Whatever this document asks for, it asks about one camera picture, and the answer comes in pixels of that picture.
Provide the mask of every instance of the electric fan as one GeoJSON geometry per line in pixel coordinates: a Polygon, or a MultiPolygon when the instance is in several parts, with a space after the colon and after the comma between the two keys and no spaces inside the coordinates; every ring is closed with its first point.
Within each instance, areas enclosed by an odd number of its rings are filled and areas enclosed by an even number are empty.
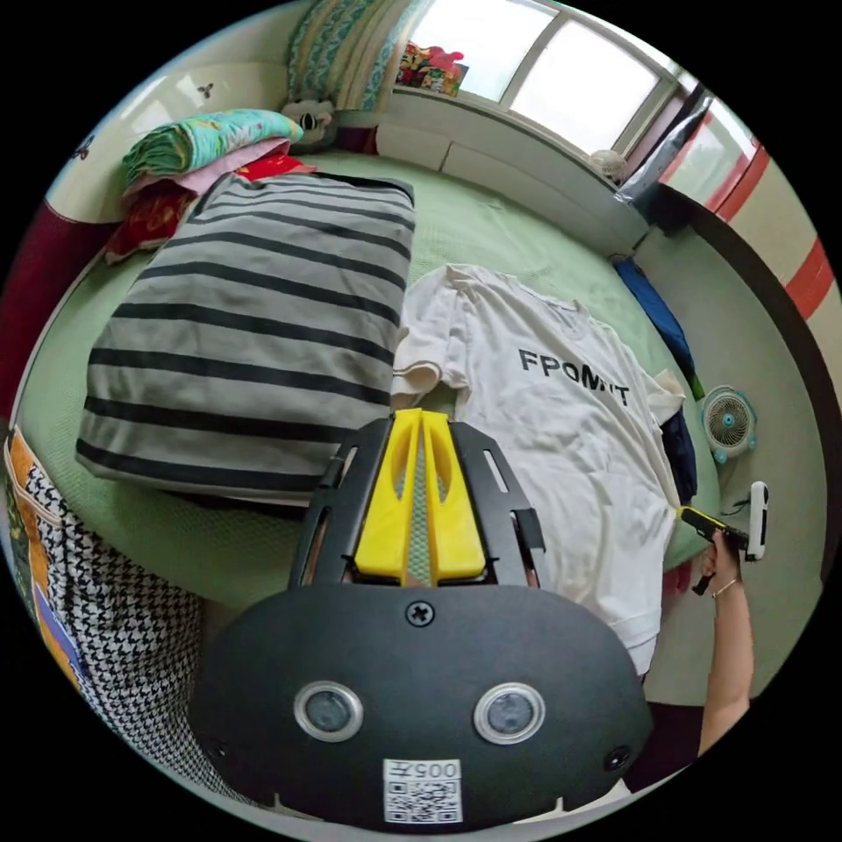
{"type": "Polygon", "coordinates": [[[720,465],[754,449],[757,414],[742,392],[717,386],[703,398],[700,412],[713,458],[720,465]]]}

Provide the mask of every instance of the round lens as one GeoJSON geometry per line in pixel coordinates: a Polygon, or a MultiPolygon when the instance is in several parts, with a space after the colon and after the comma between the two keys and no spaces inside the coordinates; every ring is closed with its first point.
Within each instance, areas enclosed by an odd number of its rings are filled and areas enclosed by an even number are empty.
{"type": "Polygon", "coordinates": [[[307,718],[320,730],[335,734],[351,722],[351,710],[339,693],[319,690],[304,705],[307,718]]]}
{"type": "Polygon", "coordinates": [[[497,746],[522,743],[544,723],[546,708],[540,693],[526,684],[500,684],[486,693],[474,709],[474,727],[497,746]]]}
{"type": "Polygon", "coordinates": [[[362,727],[362,702],[333,681],[316,681],[302,688],[294,713],[303,731],[326,743],[350,739],[362,727]]]}
{"type": "Polygon", "coordinates": [[[505,693],[489,705],[489,725],[498,734],[525,731],[534,716],[532,702],[520,693],[505,693]]]}

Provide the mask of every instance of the houndstooth fabric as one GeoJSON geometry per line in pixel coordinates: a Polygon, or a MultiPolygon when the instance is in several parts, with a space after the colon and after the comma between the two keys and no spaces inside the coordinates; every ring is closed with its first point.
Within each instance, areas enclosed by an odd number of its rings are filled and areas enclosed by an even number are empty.
{"type": "Polygon", "coordinates": [[[137,752],[242,803],[202,754],[187,706],[201,641],[197,596],[132,564],[86,529],[37,467],[26,492],[60,519],[38,518],[48,555],[47,600],[74,641],[83,697],[137,752]]]}

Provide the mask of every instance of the windowsill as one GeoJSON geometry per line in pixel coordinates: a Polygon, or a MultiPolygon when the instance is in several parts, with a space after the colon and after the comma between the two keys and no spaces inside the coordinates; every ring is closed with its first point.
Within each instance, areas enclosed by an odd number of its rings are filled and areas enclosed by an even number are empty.
{"type": "Polygon", "coordinates": [[[439,94],[435,91],[424,90],[422,88],[405,88],[402,85],[396,85],[392,91],[393,93],[401,96],[421,96],[425,99],[432,99],[437,102],[455,105],[457,108],[463,108],[468,111],[482,114],[485,117],[492,118],[498,123],[502,123],[516,129],[519,132],[529,135],[531,138],[534,138],[544,144],[544,146],[549,146],[554,150],[554,152],[564,155],[573,163],[584,169],[587,173],[593,175],[595,179],[604,184],[605,187],[610,189],[612,193],[617,192],[617,187],[607,178],[603,177],[602,174],[596,172],[596,170],[594,170],[584,160],[582,153],[578,149],[575,149],[573,146],[565,143],[558,135],[553,134],[552,132],[542,132],[533,123],[527,120],[518,119],[509,112],[495,108],[494,105],[489,105],[488,101],[479,96],[474,96],[472,94],[457,94],[456,96],[448,96],[447,94],[439,94]]]}

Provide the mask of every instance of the person's arm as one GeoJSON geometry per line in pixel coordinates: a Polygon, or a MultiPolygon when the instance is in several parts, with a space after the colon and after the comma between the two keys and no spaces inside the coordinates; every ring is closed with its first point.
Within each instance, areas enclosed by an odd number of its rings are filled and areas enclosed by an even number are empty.
{"type": "Polygon", "coordinates": [[[739,557],[720,532],[714,536],[703,572],[713,575],[710,591],[718,596],[699,754],[706,752],[746,713],[754,675],[752,626],[739,574],[739,557]]]}

